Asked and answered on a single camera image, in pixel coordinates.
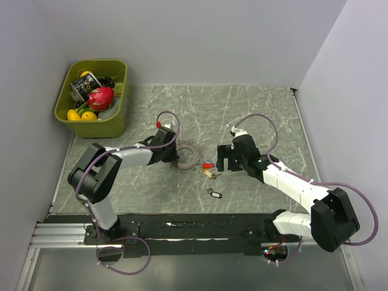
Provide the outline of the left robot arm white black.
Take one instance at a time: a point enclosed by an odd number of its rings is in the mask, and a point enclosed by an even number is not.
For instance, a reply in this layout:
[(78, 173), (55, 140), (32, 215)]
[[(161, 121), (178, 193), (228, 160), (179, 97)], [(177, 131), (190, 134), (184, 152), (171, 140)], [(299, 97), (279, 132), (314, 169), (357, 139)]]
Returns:
[(157, 162), (173, 162), (176, 154), (174, 130), (162, 126), (156, 134), (128, 147), (107, 148), (91, 144), (68, 175), (76, 199), (85, 205), (98, 236), (107, 244), (121, 234), (120, 220), (110, 202), (109, 193), (122, 169), (149, 166)]

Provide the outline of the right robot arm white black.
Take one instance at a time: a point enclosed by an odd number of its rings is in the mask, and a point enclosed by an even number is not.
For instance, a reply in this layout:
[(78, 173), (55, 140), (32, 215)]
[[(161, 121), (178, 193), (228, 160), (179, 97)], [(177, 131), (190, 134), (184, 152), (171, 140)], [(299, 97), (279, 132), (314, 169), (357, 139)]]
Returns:
[(235, 135), (231, 144), (218, 145), (216, 150), (218, 171), (245, 171), (306, 210), (273, 213), (264, 228), (269, 240), (276, 242), (285, 235), (304, 236), (312, 238), (325, 251), (333, 252), (359, 231), (360, 223), (343, 189), (330, 190), (297, 177), (276, 157), (261, 154), (249, 134)]

